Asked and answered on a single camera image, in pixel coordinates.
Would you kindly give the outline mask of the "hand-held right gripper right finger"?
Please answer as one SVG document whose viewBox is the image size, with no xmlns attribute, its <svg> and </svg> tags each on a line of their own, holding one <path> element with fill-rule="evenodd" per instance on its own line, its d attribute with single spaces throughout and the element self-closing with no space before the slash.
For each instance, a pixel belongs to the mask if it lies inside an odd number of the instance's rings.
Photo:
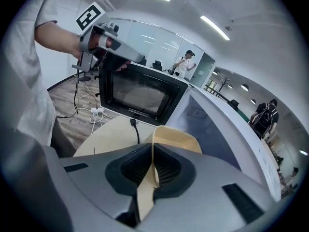
<svg viewBox="0 0 309 232">
<path fill-rule="evenodd" d="M 275 201 L 229 163 L 164 144 L 154 145 L 160 186 L 142 232 L 232 232 L 257 220 Z"/>
</svg>

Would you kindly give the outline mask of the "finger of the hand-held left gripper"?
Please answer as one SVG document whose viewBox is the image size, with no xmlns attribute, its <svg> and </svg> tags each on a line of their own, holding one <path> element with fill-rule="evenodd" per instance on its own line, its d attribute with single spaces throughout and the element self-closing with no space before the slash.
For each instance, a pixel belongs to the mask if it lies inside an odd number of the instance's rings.
<svg viewBox="0 0 309 232">
<path fill-rule="evenodd" d="M 131 61 L 114 55 L 105 49 L 98 50 L 98 67 L 108 71 L 120 71 L 125 69 Z"/>
<path fill-rule="evenodd" d="M 139 53 L 137 50 L 132 48 L 130 45 L 125 42 L 117 39 L 116 37 L 112 38 L 112 44 L 108 48 L 109 53 L 122 57 L 126 60 L 133 61 L 135 63 L 144 62 L 145 56 Z"/>
</svg>

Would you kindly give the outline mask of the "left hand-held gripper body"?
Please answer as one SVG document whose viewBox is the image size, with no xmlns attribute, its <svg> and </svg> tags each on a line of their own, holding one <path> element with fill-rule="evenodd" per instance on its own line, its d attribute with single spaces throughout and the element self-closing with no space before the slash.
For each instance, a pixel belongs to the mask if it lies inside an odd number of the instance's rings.
<svg viewBox="0 0 309 232">
<path fill-rule="evenodd" d="M 80 47 L 82 50 L 81 57 L 73 68 L 88 72 L 95 68 L 99 59 L 95 51 L 90 50 L 88 45 L 93 34 L 108 34 L 108 37 L 118 36 L 119 27 L 112 22 L 106 12 L 96 3 L 90 4 L 76 19 L 77 26 L 80 30 Z"/>
</svg>

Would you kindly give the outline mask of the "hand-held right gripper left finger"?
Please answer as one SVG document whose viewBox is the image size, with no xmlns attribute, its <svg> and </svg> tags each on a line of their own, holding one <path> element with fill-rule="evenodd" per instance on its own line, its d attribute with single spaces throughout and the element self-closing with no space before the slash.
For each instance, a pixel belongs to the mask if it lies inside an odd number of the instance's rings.
<svg viewBox="0 0 309 232">
<path fill-rule="evenodd" d="M 137 189 L 152 162 L 151 144 L 60 160 L 65 171 L 97 208 L 128 226 L 140 223 Z"/>
</svg>

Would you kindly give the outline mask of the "person's left hand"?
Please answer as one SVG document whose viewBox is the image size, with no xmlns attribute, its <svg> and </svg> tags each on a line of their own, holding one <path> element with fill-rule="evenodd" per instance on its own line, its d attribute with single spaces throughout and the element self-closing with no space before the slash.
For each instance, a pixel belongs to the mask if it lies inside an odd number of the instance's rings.
<svg viewBox="0 0 309 232">
<path fill-rule="evenodd" d="M 109 48 L 112 44 L 113 39 L 110 37 L 107 37 L 106 35 L 100 35 L 100 34 L 93 34 L 90 38 L 90 41 L 88 43 L 88 49 L 92 50 L 97 47 L 106 47 Z"/>
</svg>

